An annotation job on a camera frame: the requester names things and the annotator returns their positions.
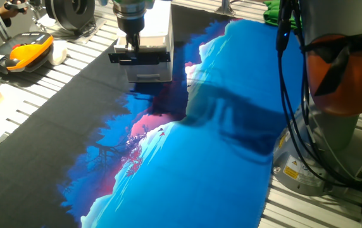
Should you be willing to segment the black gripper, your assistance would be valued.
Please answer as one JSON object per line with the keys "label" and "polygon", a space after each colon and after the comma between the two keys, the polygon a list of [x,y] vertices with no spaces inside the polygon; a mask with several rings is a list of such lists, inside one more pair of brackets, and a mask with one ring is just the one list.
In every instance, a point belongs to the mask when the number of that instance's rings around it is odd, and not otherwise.
{"label": "black gripper", "polygon": [[128,57],[135,58],[135,53],[140,49],[140,31],[144,28],[144,18],[126,19],[119,18],[117,20],[118,28],[126,33],[126,54]]}

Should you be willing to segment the person's left hand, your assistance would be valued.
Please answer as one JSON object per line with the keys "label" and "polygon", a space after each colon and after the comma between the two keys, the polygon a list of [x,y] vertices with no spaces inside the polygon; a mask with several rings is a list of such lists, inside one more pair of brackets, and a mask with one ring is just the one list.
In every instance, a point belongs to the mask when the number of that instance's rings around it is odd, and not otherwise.
{"label": "person's left hand", "polygon": [[0,17],[3,20],[15,17],[17,14],[26,14],[28,10],[26,1],[10,0],[0,6]]}

